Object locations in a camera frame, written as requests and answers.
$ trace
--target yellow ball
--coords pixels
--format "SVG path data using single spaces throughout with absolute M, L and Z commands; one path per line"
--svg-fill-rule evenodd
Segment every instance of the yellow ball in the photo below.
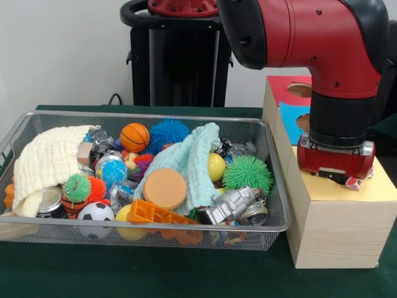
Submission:
M 208 173 L 212 182 L 217 182 L 223 177 L 226 170 L 226 163 L 224 159 L 216 154 L 210 153 L 208 156 Z
M 130 213 L 131 204 L 122 207 L 116 215 L 117 222 L 126 222 L 127 215 Z M 117 233 L 128 241 L 137 241 L 141 240 L 146 236 L 148 232 L 146 232 L 143 228 L 116 228 Z

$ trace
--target black cable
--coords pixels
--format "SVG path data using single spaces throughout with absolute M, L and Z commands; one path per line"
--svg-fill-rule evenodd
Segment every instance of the black cable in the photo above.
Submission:
M 118 93 L 114 93 L 114 94 L 110 97 L 109 103 L 108 103 L 108 104 L 112 104 L 113 99 L 114 99 L 115 97 L 118 98 L 118 102 L 119 102 L 120 105 L 122 106 L 122 105 L 123 105 L 123 101 L 122 101 L 122 98 L 120 97 L 120 95 L 119 95 Z

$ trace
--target white wall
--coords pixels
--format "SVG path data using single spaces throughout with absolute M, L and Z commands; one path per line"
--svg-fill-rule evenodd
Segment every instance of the white wall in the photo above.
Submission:
M 38 104 L 106 104 L 113 92 L 132 103 L 128 0 L 0 0 L 0 140 Z M 385 0 L 397 19 L 397 1 Z M 226 106 L 261 107 L 267 75 L 306 69 L 243 68 L 234 60 Z

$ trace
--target orange spiky ball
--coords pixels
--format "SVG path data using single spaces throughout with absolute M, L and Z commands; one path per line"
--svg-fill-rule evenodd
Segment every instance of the orange spiky ball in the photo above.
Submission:
M 91 192 L 87 198 L 88 204 L 102 201 L 106 195 L 105 182 L 92 176 L 88 177 L 88 180 L 91 183 Z
M 154 159 L 154 155 L 153 154 L 146 153 L 146 154 L 142 154 L 140 156 L 137 156 L 134 159 L 134 162 L 137 163 L 139 161 L 145 161 L 147 163 L 151 163 L 153 161 L 153 159 Z

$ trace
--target white towel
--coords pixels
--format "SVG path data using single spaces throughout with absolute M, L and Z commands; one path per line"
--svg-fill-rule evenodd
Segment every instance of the white towel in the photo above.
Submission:
M 79 172 L 79 144 L 91 125 L 56 127 L 37 135 L 15 162 L 15 198 L 12 210 L 19 216 L 35 217 L 42 190 L 65 183 Z

